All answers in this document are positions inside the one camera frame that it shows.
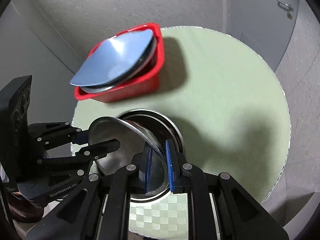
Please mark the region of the person left hand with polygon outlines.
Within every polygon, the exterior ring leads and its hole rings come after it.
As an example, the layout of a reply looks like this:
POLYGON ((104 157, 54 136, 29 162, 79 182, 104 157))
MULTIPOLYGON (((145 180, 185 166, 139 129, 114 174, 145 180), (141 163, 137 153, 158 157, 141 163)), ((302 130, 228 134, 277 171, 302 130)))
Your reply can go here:
POLYGON ((22 195, 7 194, 9 209, 14 220, 19 223, 31 224, 39 222, 44 215, 44 208, 35 207, 22 195))

